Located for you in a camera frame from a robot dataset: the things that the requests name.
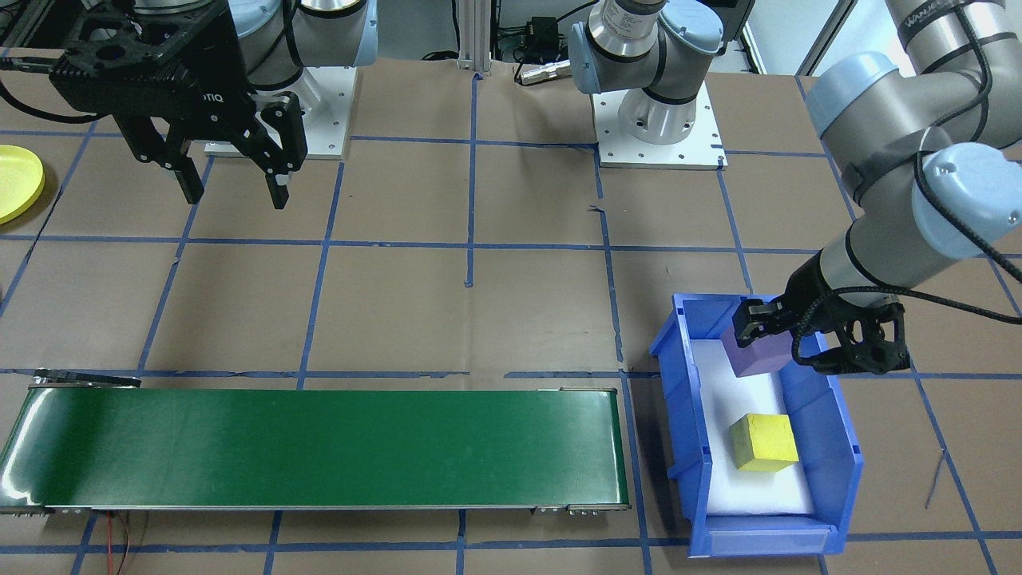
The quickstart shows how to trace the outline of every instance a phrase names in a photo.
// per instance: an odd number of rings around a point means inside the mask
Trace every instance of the label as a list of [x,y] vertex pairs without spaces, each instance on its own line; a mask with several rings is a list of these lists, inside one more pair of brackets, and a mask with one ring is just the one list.
[[621,8],[614,0],[607,0],[603,8],[603,23],[611,32],[628,40],[645,38],[653,30],[657,14],[639,15]]
[[[974,0],[929,0],[924,2],[908,16],[901,20],[897,27],[897,36],[901,40],[902,46],[908,46],[909,42],[927,26],[930,26],[938,18],[941,18],[958,6],[969,4]],[[975,0],[977,2],[994,2],[996,0]]]

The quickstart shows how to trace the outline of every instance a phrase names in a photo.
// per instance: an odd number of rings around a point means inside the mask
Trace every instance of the yellow block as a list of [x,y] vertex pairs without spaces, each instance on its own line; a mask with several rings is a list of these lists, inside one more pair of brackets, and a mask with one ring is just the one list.
[[787,416],[746,414],[731,426],[731,444],[743,472],[779,472],[798,462]]

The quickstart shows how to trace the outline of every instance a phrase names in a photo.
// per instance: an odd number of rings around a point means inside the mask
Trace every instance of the cube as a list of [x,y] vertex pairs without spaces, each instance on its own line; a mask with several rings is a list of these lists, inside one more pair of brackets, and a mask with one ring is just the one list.
[[731,326],[721,335],[721,341],[736,378],[773,374],[791,363],[791,334],[787,332],[768,336],[740,348],[735,341],[735,327]]
[[735,467],[743,472],[779,472],[798,462],[787,416],[746,414],[731,426]]

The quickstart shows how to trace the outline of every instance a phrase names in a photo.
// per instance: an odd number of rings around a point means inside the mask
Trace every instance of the foam block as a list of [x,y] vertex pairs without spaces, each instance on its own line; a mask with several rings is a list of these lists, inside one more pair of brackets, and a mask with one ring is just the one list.
[[713,454],[706,514],[812,515],[801,463],[777,473],[746,473],[735,467],[731,452],[731,424],[746,414],[785,413],[780,377],[773,373],[736,378],[721,340],[692,340],[691,345]]
[[731,426],[735,467],[777,473],[798,462],[791,421],[777,414],[746,414]]
[[743,349],[735,341],[735,327],[732,326],[721,335],[721,341],[738,378],[779,372],[791,362],[791,334],[787,332],[758,339]]

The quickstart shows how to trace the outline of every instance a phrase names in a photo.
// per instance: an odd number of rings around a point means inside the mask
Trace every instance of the purple block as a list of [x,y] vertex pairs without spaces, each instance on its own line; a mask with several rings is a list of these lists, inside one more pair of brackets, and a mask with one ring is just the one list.
[[791,362],[791,334],[787,332],[758,339],[742,349],[735,341],[735,328],[730,327],[721,340],[737,378],[779,372]]

